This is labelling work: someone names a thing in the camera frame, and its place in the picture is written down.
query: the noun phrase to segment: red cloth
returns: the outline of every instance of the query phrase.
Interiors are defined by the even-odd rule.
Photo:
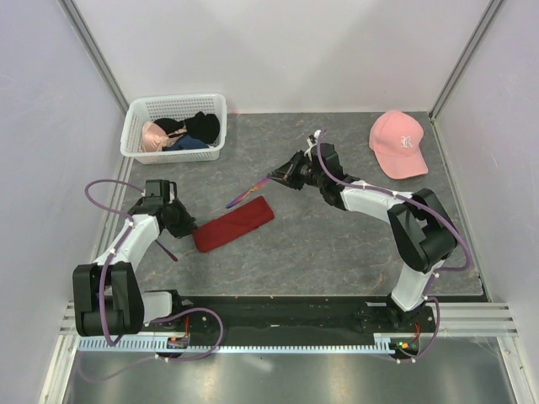
[[[243,236],[275,218],[263,196],[210,221],[193,233],[196,248],[207,253]]]

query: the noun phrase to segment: laundry basket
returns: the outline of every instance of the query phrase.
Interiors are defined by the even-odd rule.
[[[215,114],[221,124],[221,132],[214,144],[207,149],[156,151],[141,150],[142,126],[159,118],[184,120],[199,111]],[[216,160],[225,146],[227,137],[227,101],[220,94],[168,95],[139,98],[131,103],[121,132],[120,151],[126,157],[134,157],[142,164],[163,162],[203,162]]]

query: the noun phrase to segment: pink baseball cap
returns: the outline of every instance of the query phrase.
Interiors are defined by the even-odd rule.
[[[175,132],[169,133],[153,122],[146,122],[142,126],[142,144],[141,149],[145,153],[161,152],[164,147],[171,147],[178,140],[177,134],[187,132],[186,129],[178,129]]]
[[[382,171],[393,179],[416,177],[429,172],[419,143],[423,128],[401,111],[387,111],[371,128],[369,147]]]

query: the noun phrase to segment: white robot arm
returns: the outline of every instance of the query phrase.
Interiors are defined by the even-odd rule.
[[[162,290],[141,294],[135,271],[146,250],[163,230],[180,238],[196,230],[195,219],[177,198],[176,183],[146,181],[145,194],[129,210],[123,229],[111,247],[97,259],[79,265],[73,272],[73,296],[77,331],[82,336],[103,335],[99,313],[99,276],[107,259],[105,293],[106,321],[111,334],[137,333],[142,325],[173,313],[176,291]],[[119,243],[132,227],[126,239]]]
[[[449,257],[457,241],[434,216],[395,198],[395,195],[414,199],[430,207],[449,223],[451,220],[431,190],[421,189],[415,193],[389,191],[392,196],[371,190],[365,181],[344,174],[334,146],[321,143],[324,165],[332,175],[362,189],[335,183],[320,166],[317,140],[316,135],[309,136],[307,151],[298,151],[289,162],[269,173],[268,177],[292,189],[299,190],[304,185],[317,187],[329,205],[376,217],[391,226],[404,261],[397,285],[387,297],[388,321],[398,328],[398,324],[409,322],[423,307],[424,290],[433,271]]]

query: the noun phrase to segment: cap brim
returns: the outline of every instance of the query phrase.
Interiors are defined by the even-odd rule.
[[[420,149],[406,157],[393,157],[376,152],[375,155],[382,171],[389,178],[405,179],[425,175],[429,172]]]

